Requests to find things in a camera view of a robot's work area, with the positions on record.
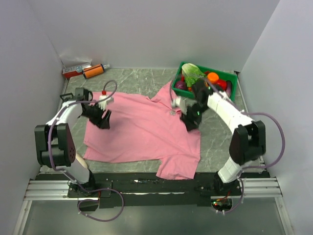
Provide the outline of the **pink t-shirt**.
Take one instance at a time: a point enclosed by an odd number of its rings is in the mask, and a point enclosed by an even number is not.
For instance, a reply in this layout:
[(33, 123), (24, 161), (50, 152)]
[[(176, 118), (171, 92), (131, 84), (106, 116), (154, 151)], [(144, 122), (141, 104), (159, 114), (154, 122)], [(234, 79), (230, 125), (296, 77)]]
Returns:
[(180, 109), (171, 107), (176, 95), (169, 88), (164, 85), (153, 98), (116, 92), (108, 105), (110, 129), (87, 122), (83, 158), (107, 163), (160, 160), (157, 177), (193, 179), (201, 159), (201, 134), (187, 132)]

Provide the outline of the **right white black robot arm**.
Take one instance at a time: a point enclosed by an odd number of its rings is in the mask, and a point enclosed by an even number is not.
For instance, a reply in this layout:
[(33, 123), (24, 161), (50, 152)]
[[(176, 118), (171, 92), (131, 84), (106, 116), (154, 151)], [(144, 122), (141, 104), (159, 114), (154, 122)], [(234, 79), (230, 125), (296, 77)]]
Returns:
[(227, 125), (232, 133), (229, 157), (223, 167), (214, 175), (212, 187), (219, 195), (225, 195), (234, 188), (237, 177), (245, 167), (266, 152), (266, 128), (262, 121), (240, 112), (228, 99), (226, 92), (208, 87), (199, 80), (192, 85), (195, 101), (192, 106), (182, 109), (181, 121), (188, 132), (196, 130), (202, 120), (202, 114), (210, 109)]

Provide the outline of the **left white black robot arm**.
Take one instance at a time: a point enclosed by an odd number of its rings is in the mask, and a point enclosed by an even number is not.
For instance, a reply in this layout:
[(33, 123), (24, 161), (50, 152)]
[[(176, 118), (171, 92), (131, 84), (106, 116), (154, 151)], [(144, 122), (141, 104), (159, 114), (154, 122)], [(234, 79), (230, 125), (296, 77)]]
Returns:
[(91, 197), (98, 191), (95, 178), (77, 159), (70, 129), (80, 117), (86, 117), (98, 129), (109, 129), (112, 112), (107, 105), (113, 102), (113, 97), (103, 91), (94, 99), (91, 91), (77, 88), (74, 93), (62, 94), (60, 98), (63, 104), (58, 113), (34, 129), (37, 161), (41, 166), (64, 174), (71, 189)]

